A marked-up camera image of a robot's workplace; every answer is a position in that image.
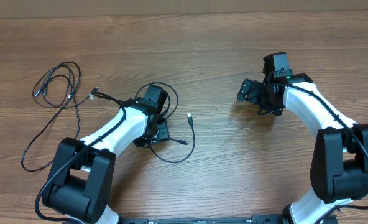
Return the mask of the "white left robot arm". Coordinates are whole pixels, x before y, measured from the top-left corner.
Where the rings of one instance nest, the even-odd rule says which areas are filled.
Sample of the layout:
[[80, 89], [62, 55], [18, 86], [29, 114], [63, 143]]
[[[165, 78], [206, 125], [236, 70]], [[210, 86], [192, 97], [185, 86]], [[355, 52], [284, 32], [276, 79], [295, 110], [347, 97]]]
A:
[[160, 131], [159, 120], [168, 93], [150, 84], [143, 97], [118, 101], [118, 114], [101, 129], [80, 140], [65, 138], [58, 145], [45, 185], [35, 199], [63, 216], [61, 222], [119, 223], [108, 202], [115, 161], [134, 142], [143, 146]]

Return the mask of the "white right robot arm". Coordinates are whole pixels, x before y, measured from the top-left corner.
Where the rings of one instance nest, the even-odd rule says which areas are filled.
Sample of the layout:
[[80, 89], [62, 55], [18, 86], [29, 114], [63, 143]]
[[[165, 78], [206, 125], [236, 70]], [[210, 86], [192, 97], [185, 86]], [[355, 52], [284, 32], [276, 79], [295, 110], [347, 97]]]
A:
[[340, 113], [304, 73], [290, 68], [286, 52], [263, 59], [262, 82], [245, 79], [239, 101], [259, 107], [258, 115], [292, 111], [315, 138], [311, 189], [280, 215], [253, 215], [252, 223], [337, 223], [342, 208], [368, 210], [368, 123]]

